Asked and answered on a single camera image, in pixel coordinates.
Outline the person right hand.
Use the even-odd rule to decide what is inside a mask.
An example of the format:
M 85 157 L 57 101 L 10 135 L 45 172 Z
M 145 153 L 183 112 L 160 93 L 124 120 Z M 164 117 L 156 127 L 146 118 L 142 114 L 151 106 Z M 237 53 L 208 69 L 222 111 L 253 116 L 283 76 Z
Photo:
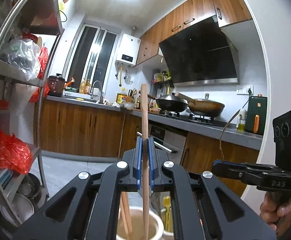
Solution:
M 291 200 L 278 206 L 271 197 L 271 193 L 265 193 L 264 201 L 260 206 L 260 217 L 274 228 L 274 223 L 283 218 L 281 226 L 291 225 Z

